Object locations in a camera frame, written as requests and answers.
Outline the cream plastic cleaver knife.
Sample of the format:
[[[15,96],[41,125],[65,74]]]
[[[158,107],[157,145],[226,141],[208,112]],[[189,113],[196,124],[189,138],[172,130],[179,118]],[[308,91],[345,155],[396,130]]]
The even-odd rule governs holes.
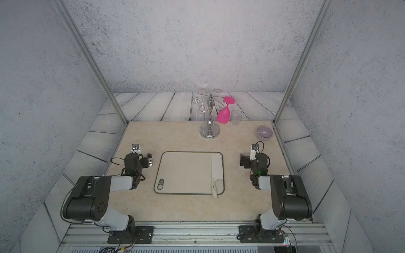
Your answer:
[[[214,199],[217,199],[218,190],[216,181],[223,180],[223,160],[220,153],[212,155],[212,177],[211,177],[211,190]]]

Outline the beige cutting board green rim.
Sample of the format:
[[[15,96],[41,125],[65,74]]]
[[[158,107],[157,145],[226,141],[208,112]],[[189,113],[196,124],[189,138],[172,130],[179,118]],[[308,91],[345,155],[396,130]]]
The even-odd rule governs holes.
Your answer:
[[[164,152],[155,180],[155,193],[159,195],[213,196],[211,177],[214,153],[219,152]],[[216,187],[218,196],[222,195],[225,191],[224,166],[223,180],[216,181]]]

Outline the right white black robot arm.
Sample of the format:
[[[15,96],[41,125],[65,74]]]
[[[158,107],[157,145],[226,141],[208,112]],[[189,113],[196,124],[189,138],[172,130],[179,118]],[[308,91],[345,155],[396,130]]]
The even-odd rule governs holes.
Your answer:
[[[297,175],[270,175],[271,159],[259,149],[258,142],[252,144],[249,156],[240,155],[240,165],[250,170],[250,181],[256,189],[271,194],[272,209],[255,219],[255,235],[274,233],[290,220],[301,221],[312,217],[312,204],[302,178]]]

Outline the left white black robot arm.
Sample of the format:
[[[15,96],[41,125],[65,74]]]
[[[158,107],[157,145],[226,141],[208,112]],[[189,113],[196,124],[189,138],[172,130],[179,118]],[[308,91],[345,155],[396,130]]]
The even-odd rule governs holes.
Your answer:
[[[134,219],[109,207],[110,194],[135,190],[146,177],[143,169],[153,165],[152,154],[142,155],[139,145],[122,158],[123,169],[115,176],[82,176],[70,190],[61,207],[61,218],[70,224],[93,223],[120,233],[134,230]]]

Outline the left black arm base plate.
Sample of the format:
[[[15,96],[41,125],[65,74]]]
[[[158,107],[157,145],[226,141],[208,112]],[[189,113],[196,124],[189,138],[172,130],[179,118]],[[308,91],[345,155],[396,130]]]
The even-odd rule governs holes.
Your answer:
[[[154,226],[135,226],[123,231],[110,231],[107,244],[150,244]]]

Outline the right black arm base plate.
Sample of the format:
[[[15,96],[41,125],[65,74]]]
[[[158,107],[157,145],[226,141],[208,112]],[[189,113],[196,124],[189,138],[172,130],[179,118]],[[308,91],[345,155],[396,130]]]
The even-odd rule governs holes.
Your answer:
[[[239,226],[237,240],[243,244],[262,243],[262,244],[283,244],[285,239],[283,233],[257,229],[254,226]]]

